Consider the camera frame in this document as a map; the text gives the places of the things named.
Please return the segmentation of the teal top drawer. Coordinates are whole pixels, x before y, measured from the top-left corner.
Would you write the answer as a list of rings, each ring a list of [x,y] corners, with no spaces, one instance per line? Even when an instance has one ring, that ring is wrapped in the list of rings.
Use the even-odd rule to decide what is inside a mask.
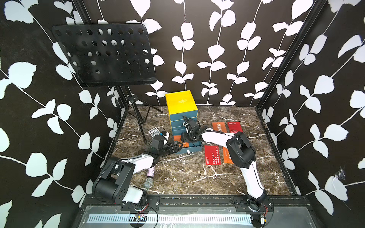
[[[177,113],[169,115],[170,121],[180,121],[183,120],[183,117],[186,116],[188,119],[195,118],[198,116],[198,110],[193,110],[189,112]]]

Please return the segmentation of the teal drawer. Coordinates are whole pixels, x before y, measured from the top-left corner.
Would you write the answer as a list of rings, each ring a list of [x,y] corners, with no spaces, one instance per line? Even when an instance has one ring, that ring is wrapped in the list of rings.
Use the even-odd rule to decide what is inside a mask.
[[[183,120],[183,117],[186,116],[188,119],[195,118],[198,116],[198,110],[193,110],[189,112],[177,113],[169,115],[170,121],[180,121]]]
[[[184,127],[185,121],[183,119],[171,121],[170,122],[172,128]]]
[[[182,135],[185,133],[186,129],[184,127],[173,128],[172,133],[174,135]],[[176,154],[193,154],[195,152],[199,152],[202,150],[202,143],[201,142],[189,142],[189,146],[187,148],[181,148],[180,152]]]

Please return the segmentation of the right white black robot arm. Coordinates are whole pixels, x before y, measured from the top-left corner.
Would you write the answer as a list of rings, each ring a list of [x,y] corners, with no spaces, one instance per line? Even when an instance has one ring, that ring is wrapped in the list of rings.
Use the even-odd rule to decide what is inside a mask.
[[[259,211],[267,197],[259,179],[256,165],[256,151],[242,132],[225,133],[201,126],[199,121],[183,116],[186,132],[181,141],[187,143],[205,142],[220,145],[228,149],[233,164],[240,168],[247,186],[247,205],[252,211]]]

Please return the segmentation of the yellow drawer cabinet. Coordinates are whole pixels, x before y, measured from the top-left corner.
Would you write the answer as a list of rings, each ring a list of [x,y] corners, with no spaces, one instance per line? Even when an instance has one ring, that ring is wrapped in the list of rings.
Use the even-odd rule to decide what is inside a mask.
[[[198,108],[190,90],[165,95],[169,115],[196,117]]]

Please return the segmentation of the orange postcard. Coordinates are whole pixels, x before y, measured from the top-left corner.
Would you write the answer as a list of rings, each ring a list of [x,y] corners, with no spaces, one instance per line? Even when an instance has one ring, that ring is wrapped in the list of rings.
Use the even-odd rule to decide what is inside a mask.
[[[229,150],[226,147],[223,147],[223,161],[226,164],[233,164],[233,161],[231,159]]]
[[[182,148],[190,147],[188,142],[182,142],[182,136],[181,135],[174,135],[174,141],[179,142]]]
[[[226,125],[224,122],[213,122],[213,130],[227,133]]]

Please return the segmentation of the red dream postcard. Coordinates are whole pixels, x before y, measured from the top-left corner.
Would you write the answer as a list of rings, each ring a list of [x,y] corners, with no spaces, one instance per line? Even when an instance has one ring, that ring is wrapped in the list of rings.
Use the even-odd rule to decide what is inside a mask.
[[[232,134],[243,132],[240,122],[228,122],[227,125]]]

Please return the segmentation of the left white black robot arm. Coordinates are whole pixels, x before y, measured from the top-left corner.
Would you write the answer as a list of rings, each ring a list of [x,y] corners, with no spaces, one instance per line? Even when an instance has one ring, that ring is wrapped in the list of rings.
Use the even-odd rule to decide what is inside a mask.
[[[168,141],[163,135],[153,137],[146,150],[126,159],[110,157],[93,184],[92,192],[115,204],[146,204],[146,191],[131,185],[135,173],[154,167],[163,157],[180,152],[183,143]]]

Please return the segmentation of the teal bottom drawer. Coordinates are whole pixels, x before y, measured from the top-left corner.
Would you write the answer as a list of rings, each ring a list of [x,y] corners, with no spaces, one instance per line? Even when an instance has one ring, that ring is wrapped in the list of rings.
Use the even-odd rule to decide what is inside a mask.
[[[182,135],[185,133],[186,129],[184,127],[173,128],[172,133],[174,135]],[[193,154],[195,152],[199,152],[202,150],[202,143],[201,142],[189,142],[189,146],[187,148],[181,148],[180,152],[176,154]]]

